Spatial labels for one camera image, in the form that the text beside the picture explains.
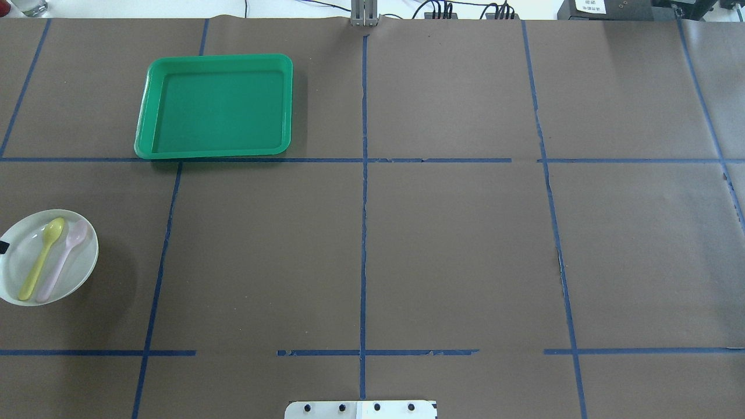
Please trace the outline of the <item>green plastic tray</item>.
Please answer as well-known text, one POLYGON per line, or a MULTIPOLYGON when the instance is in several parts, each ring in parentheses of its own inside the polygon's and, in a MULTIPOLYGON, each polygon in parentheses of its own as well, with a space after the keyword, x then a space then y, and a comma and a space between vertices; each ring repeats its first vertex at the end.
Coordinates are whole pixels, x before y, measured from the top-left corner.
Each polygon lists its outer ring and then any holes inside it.
POLYGON ((284 153, 294 74, 282 54, 156 59, 147 69, 134 151, 148 160, 284 153))

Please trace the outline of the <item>metal base plate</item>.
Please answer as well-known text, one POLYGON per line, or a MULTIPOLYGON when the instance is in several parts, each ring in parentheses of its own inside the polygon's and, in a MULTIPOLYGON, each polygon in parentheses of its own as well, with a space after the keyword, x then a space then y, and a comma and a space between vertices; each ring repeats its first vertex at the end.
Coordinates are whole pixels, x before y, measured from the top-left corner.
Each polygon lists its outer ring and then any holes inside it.
POLYGON ((289 403, 285 418, 437 418, 430 400, 335 400, 289 403))

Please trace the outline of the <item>brown paper table cover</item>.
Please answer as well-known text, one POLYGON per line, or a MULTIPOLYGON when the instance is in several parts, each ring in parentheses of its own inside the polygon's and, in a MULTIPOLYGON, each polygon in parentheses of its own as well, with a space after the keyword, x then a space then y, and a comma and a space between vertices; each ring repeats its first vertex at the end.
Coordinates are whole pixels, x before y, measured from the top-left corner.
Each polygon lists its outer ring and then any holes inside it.
POLYGON ((58 208, 3 418, 743 417, 741 22, 3 18, 2 230, 58 208), (136 157, 149 64, 260 53, 284 154, 136 157))

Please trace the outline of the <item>aluminium frame post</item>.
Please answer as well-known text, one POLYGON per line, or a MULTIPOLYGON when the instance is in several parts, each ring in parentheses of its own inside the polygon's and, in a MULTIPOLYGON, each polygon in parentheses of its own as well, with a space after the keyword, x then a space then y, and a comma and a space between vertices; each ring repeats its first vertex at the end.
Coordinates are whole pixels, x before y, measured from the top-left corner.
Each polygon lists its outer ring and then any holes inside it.
POLYGON ((378 13, 377 0, 352 0, 350 3, 350 24, 352 27, 374 27, 378 26, 380 13, 378 13))

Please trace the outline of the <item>pink plastic spoon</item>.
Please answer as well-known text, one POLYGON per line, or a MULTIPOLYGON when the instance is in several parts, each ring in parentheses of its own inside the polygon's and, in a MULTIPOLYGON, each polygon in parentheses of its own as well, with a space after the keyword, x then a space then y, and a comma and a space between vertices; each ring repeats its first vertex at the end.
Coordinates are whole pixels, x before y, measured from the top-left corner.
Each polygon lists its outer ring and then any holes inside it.
POLYGON ((46 279, 45 283, 42 285, 40 291, 37 292, 36 302, 48 302, 56 284, 58 284, 59 277, 61 276, 61 273, 66 265, 66 261, 68 260, 69 255, 71 254, 72 250, 74 250, 86 240, 86 236, 88 235, 89 230, 90 228, 88 228, 88 222, 85 222, 84 220, 78 220, 77 222, 70 223, 64 243, 63 252, 61 252, 61 256, 59 257, 58 262, 56 263, 56 265, 54 265, 53 270, 51 271, 49 277, 46 279))

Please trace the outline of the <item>white plate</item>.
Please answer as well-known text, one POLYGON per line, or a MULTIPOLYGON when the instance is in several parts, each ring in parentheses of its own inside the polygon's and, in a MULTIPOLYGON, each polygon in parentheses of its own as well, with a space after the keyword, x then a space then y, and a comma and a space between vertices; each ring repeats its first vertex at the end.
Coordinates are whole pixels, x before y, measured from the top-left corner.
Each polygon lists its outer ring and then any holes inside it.
POLYGON ((93 273, 98 254, 98 237, 93 225, 76 212, 65 209, 49 209, 22 218, 2 234, 2 300, 21 307, 39 307, 61 300, 85 284, 90 274, 93 273), (65 220, 61 238, 51 247, 34 294, 27 301, 21 301, 18 298, 19 290, 41 250, 43 228, 57 217, 62 217, 65 220), (61 252, 63 252, 69 225, 78 220, 88 222, 90 230, 86 240, 72 250, 48 302, 38 303, 36 302, 36 294, 40 291, 54 265, 58 262, 61 252))

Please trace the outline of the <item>yellow plastic spoon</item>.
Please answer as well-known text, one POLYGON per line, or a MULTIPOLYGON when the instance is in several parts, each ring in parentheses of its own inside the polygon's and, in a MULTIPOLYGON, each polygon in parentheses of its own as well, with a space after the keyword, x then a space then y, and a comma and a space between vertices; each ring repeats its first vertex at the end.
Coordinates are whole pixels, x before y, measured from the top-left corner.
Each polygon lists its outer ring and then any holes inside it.
POLYGON ((34 261, 34 265, 30 268, 27 278, 24 280, 18 294, 18 298, 21 301, 27 301, 32 294, 39 281, 42 269, 48 259, 51 247, 61 238, 64 230, 66 221, 62 217, 57 217, 51 220, 47 225, 44 226, 42 231, 42 247, 34 261))

